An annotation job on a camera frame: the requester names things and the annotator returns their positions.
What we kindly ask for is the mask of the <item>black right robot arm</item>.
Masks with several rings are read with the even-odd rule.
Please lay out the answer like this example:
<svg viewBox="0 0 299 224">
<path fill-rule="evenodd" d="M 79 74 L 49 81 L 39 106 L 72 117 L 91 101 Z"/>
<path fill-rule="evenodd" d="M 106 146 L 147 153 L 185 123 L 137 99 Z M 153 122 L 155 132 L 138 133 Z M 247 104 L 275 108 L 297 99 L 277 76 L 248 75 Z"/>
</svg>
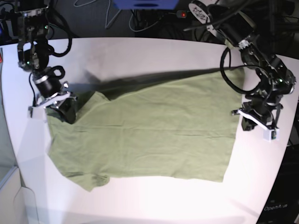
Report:
<svg viewBox="0 0 299 224">
<path fill-rule="evenodd" d="M 33 95 L 32 105 L 28 108 L 31 118 L 41 119 L 46 108 L 55 111 L 60 119 L 69 124 L 76 120 L 75 102 L 77 97 L 61 83 L 65 77 L 63 66 L 48 66 L 49 57 L 63 57 L 72 47 L 73 34 L 65 18 L 50 3 L 43 0 L 17 0 L 14 11 L 19 15 L 18 28 L 18 66 L 29 73 L 31 89 L 38 90 Z M 68 45 L 64 52 L 57 53 L 48 43 L 49 24 L 54 24 L 67 34 Z"/>
</svg>

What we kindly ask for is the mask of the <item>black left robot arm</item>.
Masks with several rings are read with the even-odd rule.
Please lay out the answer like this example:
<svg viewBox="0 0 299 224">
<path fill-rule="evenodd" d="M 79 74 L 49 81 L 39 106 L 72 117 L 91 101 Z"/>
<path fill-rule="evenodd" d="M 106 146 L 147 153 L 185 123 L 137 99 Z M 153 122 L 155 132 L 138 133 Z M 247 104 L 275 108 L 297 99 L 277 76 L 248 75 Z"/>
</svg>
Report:
<svg viewBox="0 0 299 224">
<path fill-rule="evenodd" d="M 241 0 L 230 6 L 217 3 L 206 5 L 200 0 L 193 0 L 188 7 L 200 25 L 226 45 L 220 59 L 220 72 L 224 81 L 247 99 L 241 108 L 232 111 L 233 115 L 242 116 L 243 130 L 251 131 L 260 126 L 266 131 L 275 132 L 283 109 L 280 100 L 293 92 L 296 77 L 271 51 L 258 32 L 256 23 L 244 12 L 249 5 L 249 0 Z M 227 56 L 231 56 L 232 49 L 239 50 L 243 62 L 241 67 L 254 70 L 260 79 L 251 90 L 237 87 L 226 75 L 224 62 Z"/>
</svg>

